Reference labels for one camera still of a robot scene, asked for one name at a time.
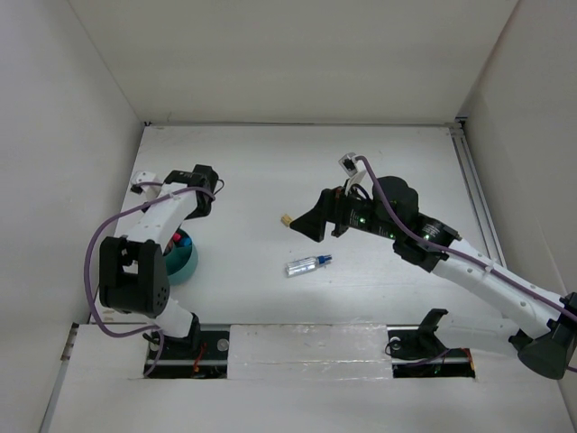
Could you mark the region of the black blue yellow marker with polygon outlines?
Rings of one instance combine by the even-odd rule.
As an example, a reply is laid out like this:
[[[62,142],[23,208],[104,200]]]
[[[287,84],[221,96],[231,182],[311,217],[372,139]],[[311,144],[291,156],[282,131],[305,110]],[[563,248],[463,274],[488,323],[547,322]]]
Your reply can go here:
[[[179,241],[179,246],[180,247],[189,247],[192,245],[192,241],[190,238],[186,237],[186,238],[181,238]]]

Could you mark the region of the teal plastic cup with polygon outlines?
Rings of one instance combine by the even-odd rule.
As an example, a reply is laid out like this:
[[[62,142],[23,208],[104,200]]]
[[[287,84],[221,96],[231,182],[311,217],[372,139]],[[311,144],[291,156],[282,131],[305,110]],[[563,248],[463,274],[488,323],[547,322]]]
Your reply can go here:
[[[169,241],[163,257],[171,286],[182,285],[187,282],[195,273],[198,265],[198,252],[192,237],[182,229],[178,229],[175,233],[179,233],[181,238],[190,238],[192,245],[180,247],[179,243],[172,241],[172,238]]]

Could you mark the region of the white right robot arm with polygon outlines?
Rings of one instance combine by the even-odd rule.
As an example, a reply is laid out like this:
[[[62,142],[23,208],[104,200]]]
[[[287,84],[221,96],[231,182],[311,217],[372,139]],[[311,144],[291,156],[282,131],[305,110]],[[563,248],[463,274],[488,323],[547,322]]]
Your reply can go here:
[[[289,228],[322,242],[333,224],[388,238],[404,261],[448,280],[497,309],[499,319],[460,317],[431,309],[416,328],[389,338],[392,357],[427,361],[469,347],[516,357],[529,370],[560,380],[576,349],[576,296],[561,297],[525,281],[491,261],[450,226],[420,213],[418,194],[401,178],[381,177],[368,198],[359,185],[324,189],[314,207]]]

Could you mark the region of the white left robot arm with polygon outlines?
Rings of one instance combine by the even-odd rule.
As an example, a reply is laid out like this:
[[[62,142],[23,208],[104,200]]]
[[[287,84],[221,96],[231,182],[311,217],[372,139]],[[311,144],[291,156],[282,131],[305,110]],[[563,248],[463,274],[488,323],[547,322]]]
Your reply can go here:
[[[196,316],[170,295],[163,254],[183,222],[210,214],[218,181],[216,171],[202,164],[174,170],[165,180],[150,171],[136,172],[131,191],[146,196],[145,211],[124,234],[108,236],[99,246],[101,305],[145,316],[185,358],[198,352],[201,336],[193,329]]]

